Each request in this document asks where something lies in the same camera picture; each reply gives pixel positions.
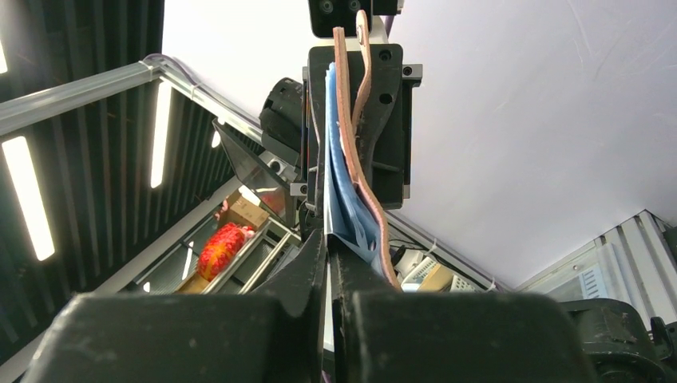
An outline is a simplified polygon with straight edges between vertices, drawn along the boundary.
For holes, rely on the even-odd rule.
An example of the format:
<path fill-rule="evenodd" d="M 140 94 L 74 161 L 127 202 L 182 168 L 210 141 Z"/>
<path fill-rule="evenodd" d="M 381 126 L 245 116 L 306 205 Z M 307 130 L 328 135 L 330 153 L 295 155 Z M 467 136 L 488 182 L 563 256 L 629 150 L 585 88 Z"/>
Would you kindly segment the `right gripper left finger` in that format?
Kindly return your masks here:
<path fill-rule="evenodd" d="M 55 318 L 26 382 L 319 382 L 327 250 L 247 294 L 81 294 Z"/>

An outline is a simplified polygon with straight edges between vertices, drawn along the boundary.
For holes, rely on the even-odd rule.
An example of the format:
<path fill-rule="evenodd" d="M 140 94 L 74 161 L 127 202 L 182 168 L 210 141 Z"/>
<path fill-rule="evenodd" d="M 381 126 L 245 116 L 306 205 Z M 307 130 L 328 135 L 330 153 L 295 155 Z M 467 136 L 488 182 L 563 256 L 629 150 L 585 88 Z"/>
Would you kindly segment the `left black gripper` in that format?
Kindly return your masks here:
<path fill-rule="evenodd" d="M 399 44 L 372 46 L 372 85 L 358 133 L 358 153 L 365 155 L 366 176 L 385 209 L 400 208 L 410 197 L 412 93 L 422 83 L 420 65 L 402 67 Z M 323 215 L 325 180 L 326 72 L 335 59 L 334 48 L 310 49 L 307 72 L 311 114 L 310 170 L 313 184 L 308 199 L 319 217 Z M 259 115 L 263 146 L 288 164 L 300 165 L 302 84 L 280 80 L 269 93 Z"/>

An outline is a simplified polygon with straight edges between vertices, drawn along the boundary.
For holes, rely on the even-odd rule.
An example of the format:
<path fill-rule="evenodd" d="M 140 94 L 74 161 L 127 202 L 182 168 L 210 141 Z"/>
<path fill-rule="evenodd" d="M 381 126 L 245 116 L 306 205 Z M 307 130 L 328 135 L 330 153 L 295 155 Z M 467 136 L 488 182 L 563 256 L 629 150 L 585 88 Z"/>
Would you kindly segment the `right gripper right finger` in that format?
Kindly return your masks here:
<path fill-rule="evenodd" d="M 535 294 L 403 293 L 352 251 L 331 262 L 338 382 L 594 382 L 561 306 Z"/>

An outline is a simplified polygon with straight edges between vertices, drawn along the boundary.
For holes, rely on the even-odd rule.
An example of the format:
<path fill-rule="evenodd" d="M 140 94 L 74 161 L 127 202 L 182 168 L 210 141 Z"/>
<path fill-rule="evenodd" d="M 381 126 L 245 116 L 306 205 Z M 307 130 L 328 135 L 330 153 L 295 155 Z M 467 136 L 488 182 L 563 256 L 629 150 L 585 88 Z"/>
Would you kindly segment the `tan leather card holder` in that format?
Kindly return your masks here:
<path fill-rule="evenodd" d="M 378 225 L 378 265 L 386 280 L 400 291 L 389 250 L 389 228 L 386 214 L 373 193 L 359 159 L 356 144 L 356 127 L 361 113 L 370 96 L 372 84 L 372 60 L 369 40 L 369 18 L 365 10 L 359 10 L 355 15 L 356 38 L 362 52 L 364 74 L 358 87 L 355 105 L 350 103 L 350 69 L 346 47 L 345 29 L 336 26 L 333 29 L 335 53 L 335 96 L 338 107 L 339 139 L 353 189 L 361 201 L 366 205 L 371 217 Z"/>

